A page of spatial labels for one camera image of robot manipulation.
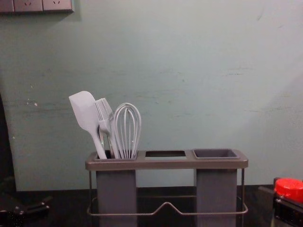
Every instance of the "power outlet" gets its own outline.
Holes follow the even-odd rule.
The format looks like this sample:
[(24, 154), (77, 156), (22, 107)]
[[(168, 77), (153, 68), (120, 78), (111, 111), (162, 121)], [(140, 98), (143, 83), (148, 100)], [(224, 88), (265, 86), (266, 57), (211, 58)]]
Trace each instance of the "power outlet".
[(14, 0), (15, 12), (39, 12), (43, 10), (42, 0)]
[(67, 10), (72, 11), (71, 0), (43, 0), (44, 11)]
[(0, 0), (0, 13), (14, 12), (13, 0)]

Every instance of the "white utensil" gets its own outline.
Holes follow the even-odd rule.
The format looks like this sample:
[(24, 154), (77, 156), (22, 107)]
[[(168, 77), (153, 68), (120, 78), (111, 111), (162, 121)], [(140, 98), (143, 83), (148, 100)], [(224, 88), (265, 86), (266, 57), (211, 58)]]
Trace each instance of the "white utensil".
[(123, 103), (115, 111), (115, 136), (123, 158), (136, 158), (141, 134), (141, 115), (138, 109)]
[(104, 147), (98, 136), (98, 113), (95, 108), (95, 99), (88, 91), (81, 91), (69, 96), (79, 126), (92, 136), (100, 159), (106, 159)]
[(108, 142), (111, 149), (111, 155), (114, 158), (120, 158), (115, 139), (113, 111), (105, 98), (97, 100), (95, 106), (99, 117), (99, 128), (109, 137)]

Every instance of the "red lid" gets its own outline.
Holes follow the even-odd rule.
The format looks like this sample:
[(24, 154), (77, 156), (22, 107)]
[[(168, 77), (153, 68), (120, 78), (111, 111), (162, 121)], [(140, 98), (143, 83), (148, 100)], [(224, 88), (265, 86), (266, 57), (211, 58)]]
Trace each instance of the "red lid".
[(281, 178), (276, 181), (275, 192), (296, 202), (303, 203), (303, 182), (291, 178)]

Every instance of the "light blue wall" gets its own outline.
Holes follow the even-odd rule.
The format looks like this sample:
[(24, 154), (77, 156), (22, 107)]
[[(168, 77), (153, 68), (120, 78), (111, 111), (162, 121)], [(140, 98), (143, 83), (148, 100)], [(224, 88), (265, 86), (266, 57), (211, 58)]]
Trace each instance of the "light blue wall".
[[(249, 157), (248, 184), (302, 177), (302, 1), (92, 0), (75, 10), (0, 17), (18, 190), (87, 188), (94, 145), (68, 100), (82, 90), (139, 108), (140, 149), (236, 148)], [(192, 183), (190, 170), (138, 174), (139, 186)]]

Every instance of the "utensil holder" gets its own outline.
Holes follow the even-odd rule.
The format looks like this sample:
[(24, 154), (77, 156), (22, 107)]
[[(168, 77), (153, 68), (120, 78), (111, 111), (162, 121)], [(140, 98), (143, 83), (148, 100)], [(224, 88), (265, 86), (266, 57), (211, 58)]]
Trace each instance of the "utensil holder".
[[(183, 216), (196, 216), (196, 227), (235, 227), (236, 215), (248, 211), (244, 203), (244, 169), (248, 159), (238, 150), (192, 149), (140, 151), (136, 159), (99, 159), (92, 153), (89, 171), (89, 215), (99, 217), (100, 227), (137, 227), (137, 216), (153, 216), (171, 206)], [(154, 212), (137, 213), (136, 170), (195, 169), (196, 212), (184, 213), (164, 202)], [(237, 169), (241, 169), (241, 210), (236, 211)], [(99, 213), (92, 213), (91, 171), (96, 171)]]

